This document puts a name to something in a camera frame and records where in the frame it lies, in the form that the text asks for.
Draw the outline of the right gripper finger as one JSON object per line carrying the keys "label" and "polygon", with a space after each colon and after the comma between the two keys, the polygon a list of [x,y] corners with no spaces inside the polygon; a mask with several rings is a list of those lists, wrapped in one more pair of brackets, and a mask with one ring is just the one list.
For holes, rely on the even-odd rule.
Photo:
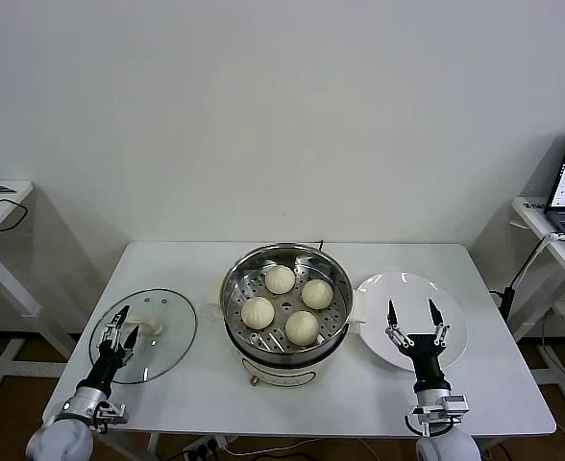
{"label": "right gripper finger", "polygon": [[434,345],[437,347],[446,347],[446,336],[451,326],[444,322],[441,311],[432,299],[429,299],[430,316],[435,326]]}
{"label": "right gripper finger", "polygon": [[413,345],[413,341],[400,330],[396,310],[392,300],[389,300],[388,302],[386,320],[387,326],[385,334],[394,343],[394,345],[397,348],[410,348]]}

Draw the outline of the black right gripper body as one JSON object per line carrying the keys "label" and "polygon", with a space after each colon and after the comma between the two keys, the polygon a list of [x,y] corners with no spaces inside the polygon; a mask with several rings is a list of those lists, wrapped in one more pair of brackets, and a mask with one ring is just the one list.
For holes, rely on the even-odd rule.
{"label": "black right gripper body", "polygon": [[408,346],[400,346],[400,353],[413,364],[416,376],[413,390],[416,394],[427,390],[451,390],[438,360],[444,350],[433,333],[409,334]]}

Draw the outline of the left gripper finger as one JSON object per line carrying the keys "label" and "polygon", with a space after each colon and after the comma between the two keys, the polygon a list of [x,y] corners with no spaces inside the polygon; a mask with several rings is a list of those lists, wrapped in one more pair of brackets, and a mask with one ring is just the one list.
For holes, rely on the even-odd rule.
{"label": "left gripper finger", "polygon": [[119,330],[119,352],[121,364],[126,364],[134,355],[134,348],[139,333],[139,325],[128,325]]}
{"label": "left gripper finger", "polygon": [[130,307],[126,304],[117,311],[110,321],[105,323],[105,328],[98,346],[99,353],[104,352],[127,352],[128,346],[121,342],[121,328],[128,316]]}

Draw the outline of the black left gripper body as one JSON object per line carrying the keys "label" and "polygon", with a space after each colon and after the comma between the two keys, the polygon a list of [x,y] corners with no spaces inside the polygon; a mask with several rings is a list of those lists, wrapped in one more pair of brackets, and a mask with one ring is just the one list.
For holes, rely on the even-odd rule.
{"label": "black left gripper body", "polygon": [[88,375],[88,381],[92,385],[110,385],[117,371],[133,356],[132,350],[112,343],[102,343],[99,353],[99,358]]}

